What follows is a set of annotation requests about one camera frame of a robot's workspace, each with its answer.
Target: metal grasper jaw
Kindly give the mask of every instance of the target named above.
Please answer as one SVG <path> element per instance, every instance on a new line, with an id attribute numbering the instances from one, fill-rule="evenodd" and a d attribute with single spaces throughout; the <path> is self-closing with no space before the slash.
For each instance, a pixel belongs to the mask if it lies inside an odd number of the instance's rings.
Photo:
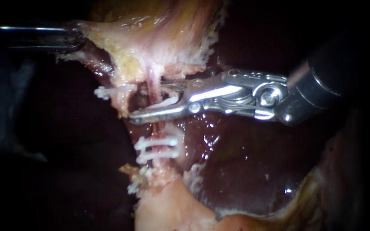
<path id="1" fill-rule="evenodd" d="M 288 93 L 284 76 L 241 69 L 207 79 L 182 80 L 182 84 L 183 95 L 176 104 L 134 111 L 128 116 L 130 122 L 155 123 L 207 110 L 274 121 L 273 108 Z"/>

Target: dark background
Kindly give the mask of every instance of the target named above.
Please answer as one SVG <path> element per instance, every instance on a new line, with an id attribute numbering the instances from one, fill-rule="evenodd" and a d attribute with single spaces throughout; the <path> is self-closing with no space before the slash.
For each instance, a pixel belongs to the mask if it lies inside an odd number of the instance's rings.
<path id="1" fill-rule="evenodd" d="M 84 19 L 87 5 L 69 0 L 0 2 L 0 24 Z M 219 49 L 220 57 L 227 55 L 221 60 L 282 74 L 341 29 L 365 24 L 362 6 L 344 1 L 235 1 L 229 12 L 220 36 L 225 45 Z M 134 163 L 134 152 L 116 112 L 95 98 L 99 84 L 78 63 L 56 65 L 45 53 L 6 51 L 3 41 L 0 35 L 0 68 L 15 71 L 25 60 L 35 68 L 24 103 L 17 106 L 15 134 L 28 151 L 42 152 L 48 161 L 0 150 L 0 229 L 132 230 L 135 199 L 126 195 L 128 179 L 117 168 Z M 10 83 L 1 76 L 3 84 Z M 12 97 L 5 93 L 5 98 Z M 370 190 L 370 158 L 364 158 Z M 370 191 L 366 197 L 370 211 Z"/>

